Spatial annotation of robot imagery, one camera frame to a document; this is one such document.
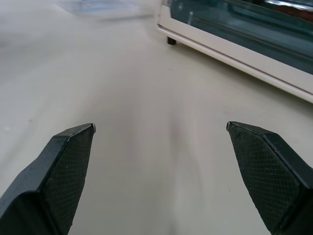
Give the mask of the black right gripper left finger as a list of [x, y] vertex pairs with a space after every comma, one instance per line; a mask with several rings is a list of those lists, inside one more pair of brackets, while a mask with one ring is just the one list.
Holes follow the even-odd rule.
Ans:
[[53, 136], [0, 197], [0, 235], [68, 235], [84, 188], [95, 125]]

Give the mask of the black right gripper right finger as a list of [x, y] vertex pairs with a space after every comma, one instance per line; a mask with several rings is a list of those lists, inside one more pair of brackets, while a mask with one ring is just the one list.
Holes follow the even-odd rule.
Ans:
[[313, 235], [313, 168], [277, 133], [230, 121], [248, 193], [271, 235]]

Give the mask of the white toaster oven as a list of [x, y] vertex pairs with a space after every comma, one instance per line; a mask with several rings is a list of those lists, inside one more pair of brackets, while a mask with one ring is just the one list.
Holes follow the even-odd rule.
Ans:
[[171, 18], [158, 0], [157, 30], [225, 64], [313, 104], [313, 75]]

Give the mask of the glass oven door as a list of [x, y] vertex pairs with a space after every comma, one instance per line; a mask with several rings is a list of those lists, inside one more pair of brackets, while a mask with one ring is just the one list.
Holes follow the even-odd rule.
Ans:
[[171, 18], [313, 75], [313, 0], [167, 0]]

